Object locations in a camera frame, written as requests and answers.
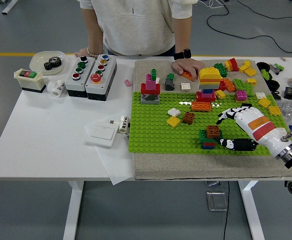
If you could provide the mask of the person's left hand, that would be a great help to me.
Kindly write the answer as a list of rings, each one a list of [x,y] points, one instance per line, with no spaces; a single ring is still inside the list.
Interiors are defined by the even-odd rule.
[[[197,79],[197,72],[205,68],[205,64],[202,61],[192,58],[177,59],[172,63],[172,68],[181,75],[184,71],[187,71],[192,76],[192,81]]]

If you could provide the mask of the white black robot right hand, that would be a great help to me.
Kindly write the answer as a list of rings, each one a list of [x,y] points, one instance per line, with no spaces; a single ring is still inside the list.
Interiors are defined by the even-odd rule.
[[[257,145],[266,147],[276,159],[284,162],[292,158],[292,141],[284,135],[259,109],[253,106],[229,108],[218,115],[216,124],[232,119],[250,138],[225,139],[214,137],[222,146],[234,151],[254,151]]]

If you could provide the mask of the person's right hand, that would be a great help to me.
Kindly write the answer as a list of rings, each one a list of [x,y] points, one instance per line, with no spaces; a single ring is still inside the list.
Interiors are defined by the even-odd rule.
[[[89,57],[90,56],[90,54],[87,51],[87,48],[82,48],[81,50],[75,52],[74,55],[76,57],[83,57],[83,56]]]

